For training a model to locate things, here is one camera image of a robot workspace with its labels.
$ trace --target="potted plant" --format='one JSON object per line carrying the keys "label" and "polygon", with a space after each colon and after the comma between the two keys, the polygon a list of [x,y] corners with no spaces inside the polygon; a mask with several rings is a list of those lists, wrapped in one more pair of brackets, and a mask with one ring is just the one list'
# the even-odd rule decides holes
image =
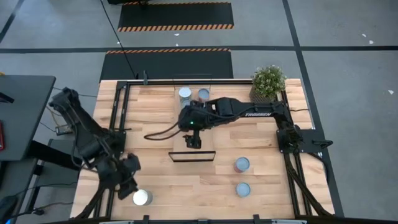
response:
{"label": "potted plant", "polygon": [[258,68],[253,76],[250,100],[253,103],[269,103],[275,101],[278,92],[285,89],[286,76],[282,69],[275,65]]}

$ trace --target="hazard stripe tape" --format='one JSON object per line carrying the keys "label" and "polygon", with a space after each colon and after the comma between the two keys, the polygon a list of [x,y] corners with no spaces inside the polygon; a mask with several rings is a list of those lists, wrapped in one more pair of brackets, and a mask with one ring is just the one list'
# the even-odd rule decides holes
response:
{"label": "hazard stripe tape", "polygon": [[[138,5],[138,2],[127,2],[124,3],[123,6],[128,5]],[[155,2],[155,3],[147,3],[148,5],[166,5],[166,4],[231,4],[230,2],[171,2],[171,3],[162,3],[162,2]]]}
{"label": "hazard stripe tape", "polygon": [[213,30],[232,29],[233,24],[206,24],[206,25],[171,25],[171,26],[140,26],[119,27],[118,32],[168,31],[168,30]]}
{"label": "hazard stripe tape", "polygon": [[138,53],[167,53],[167,52],[215,52],[215,51],[231,51],[230,49],[152,49],[152,50],[109,50],[105,54],[138,54]]}

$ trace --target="butcher block tabletop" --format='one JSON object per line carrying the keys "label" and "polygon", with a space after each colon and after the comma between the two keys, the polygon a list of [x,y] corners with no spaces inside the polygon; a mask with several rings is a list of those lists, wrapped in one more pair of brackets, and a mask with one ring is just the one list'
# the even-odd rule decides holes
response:
{"label": "butcher block tabletop", "polygon": [[[286,94],[295,124],[311,129],[312,122],[300,79],[287,79]],[[94,110],[94,119],[109,128],[117,80],[102,81]],[[134,85],[129,91],[125,128],[126,149],[138,156],[142,169],[134,178],[140,189],[153,194],[147,206],[137,206],[132,196],[119,200],[115,195],[112,220],[196,220],[196,219],[261,219],[294,218],[283,154],[279,152],[277,125],[274,118],[241,118],[218,126],[207,133],[211,150],[216,151],[213,162],[173,162],[168,153],[185,151],[177,135],[164,141],[148,141],[146,134],[156,133],[175,123],[175,93],[182,86]],[[189,85],[191,89],[207,88],[210,99],[237,98],[250,102],[251,85]],[[124,91],[119,99],[118,125]],[[246,172],[236,173],[234,162],[239,157],[250,161]],[[301,154],[307,187],[330,213],[334,213],[323,164],[308,154]],[[236,195],[236,185],[245,182],[251,194]],[[71,217],[88,204],[98,186],[97,174],[82,170],[78,181]],[[297,189],[300,213],[305,214],[302,194]],[[100,216],[105,215],[108,193],[103,197]]]}

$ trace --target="gray floor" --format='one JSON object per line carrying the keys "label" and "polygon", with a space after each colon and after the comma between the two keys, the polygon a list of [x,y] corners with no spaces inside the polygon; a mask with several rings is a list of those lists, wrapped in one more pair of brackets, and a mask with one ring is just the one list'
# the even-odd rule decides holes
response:
{"label": "gray floor", "polygon": [[[301,46],[398,45],[398,1],[288,1]],[[293,46],[282,0],[229,2],[232,30],[128,32],[119,35],[121,42],[125,47]],[[104,3],[116,26],[121,6]],[[0,1],[0,29],[16,4],[17,0]],[[0,43],[0,49],[117,46],[99,0],[25,0]],[[303,56],[325,136],[335,142],[329,151],[345,215],[398,220],[398,51],[304,52]],[[233,50],[231,57],[235,78],[248,78],[257,67],[272,64],[281,66],[288,77],[301,78],[294,51]],[[0,71],[54,75],[56,87],[95,95],[103,59],[104,53],[0,54]],[[92,113],[95,99],[81,101]],[[48,111],[42,122],[55,126]],[[49,138],[56,136],[40,126],[35,139],[47,143]],[[73,189],[48,188],[37,205],[71,202],[73,196]],[[27,215],[19,223],[66,220],[69,212],[68,206],[53,207],[42,217]]]}

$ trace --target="green plant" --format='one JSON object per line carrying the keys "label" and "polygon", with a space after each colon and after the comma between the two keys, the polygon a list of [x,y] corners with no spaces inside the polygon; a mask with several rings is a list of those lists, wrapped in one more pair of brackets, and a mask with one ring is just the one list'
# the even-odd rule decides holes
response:
{"label": "green plant", "polygon": [[275,96],[285,89],[286,76],[282,69],[275,65],[266,68],[257,68],[253,76],[253,87],[256,93],[262,96]]}

